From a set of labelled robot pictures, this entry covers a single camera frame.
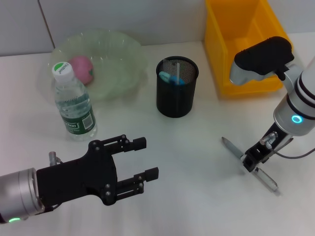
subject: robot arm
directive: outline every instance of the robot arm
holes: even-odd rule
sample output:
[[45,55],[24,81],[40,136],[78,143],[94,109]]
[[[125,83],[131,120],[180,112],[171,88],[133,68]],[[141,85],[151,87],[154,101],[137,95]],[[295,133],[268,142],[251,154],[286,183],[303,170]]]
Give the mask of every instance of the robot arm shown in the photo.
[[306,135],[315,127],[315,60],[304,71],[296,65],[288,66],[294,59],[291,50],[286,39],[272,37],[239,52],[234,58],[230,72],[232,83],[243,85],[276,74],[287,90],[274,110],[274,124],[241,158],[249,172],[257,170],[258,163],[266,162],[274,150],[288,144],[292,136]]
[[117,181],[112,155],[146,148],[146,139],[130,142],[125,135],[89,143],[87,153],[76,160],[61,162],[50,153],[51,166],[34,168],[0,177],[0,224],[24,220],[53,211],[64,202],[86,195],[98,196],[109,206],[144,192],[144,181],[158,178],[158,168]]

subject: blue indicator light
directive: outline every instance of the blue indicator light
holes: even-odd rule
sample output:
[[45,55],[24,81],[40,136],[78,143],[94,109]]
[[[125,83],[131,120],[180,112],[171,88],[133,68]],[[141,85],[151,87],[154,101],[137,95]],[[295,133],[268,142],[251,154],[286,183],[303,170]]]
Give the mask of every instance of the blue indicator light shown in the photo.
[[298,115],[294,115],[292,116],[292,121],[296,124],[299,124],[303,122],[303,118]]

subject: bottle cap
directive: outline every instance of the bottle cap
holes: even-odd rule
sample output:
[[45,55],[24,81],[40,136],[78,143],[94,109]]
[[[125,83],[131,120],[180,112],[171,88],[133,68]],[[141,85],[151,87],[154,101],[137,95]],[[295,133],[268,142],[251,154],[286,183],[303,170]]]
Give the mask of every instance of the bottle cap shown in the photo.
[[52,72],[58,83],[69,82],[74,77],[72,66],[68,62],[58,62],[53,66]]

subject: bottle label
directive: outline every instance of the bottle label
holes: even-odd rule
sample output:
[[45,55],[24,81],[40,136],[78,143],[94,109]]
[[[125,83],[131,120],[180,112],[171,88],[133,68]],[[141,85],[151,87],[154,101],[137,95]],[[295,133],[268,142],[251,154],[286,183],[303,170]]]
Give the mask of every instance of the bottle label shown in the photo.
[[71,134],[86,134],[91,131],[95,126],[95,117],[92,107],[89,112],[79,118],[68,118],[63,116],[61,117],[63,118],[65,127]]

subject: blue object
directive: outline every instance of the blue object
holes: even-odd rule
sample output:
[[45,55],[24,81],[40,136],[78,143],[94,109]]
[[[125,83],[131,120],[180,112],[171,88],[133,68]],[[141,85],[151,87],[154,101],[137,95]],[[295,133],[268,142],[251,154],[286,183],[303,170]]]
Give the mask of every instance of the blue object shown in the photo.
[[298,116],[298,115],[293,115],[292,116],[292,121],[296,124],[300,124],[303,122],[303,118]]
[[164,71],[161,71],[158,76],[163,79],[165,82],[169,83],[169,78],[171,77],[170,74],[164,72]]
[[[172,75],[171,78],[169,78],[169,82],[170,82],[171,84],[177,85],[177,76],[176,76],[176,75]],[[179,85],[184,85],[184,84],[185,84],[184,80],[182,80],[181,78],[179,78]]]

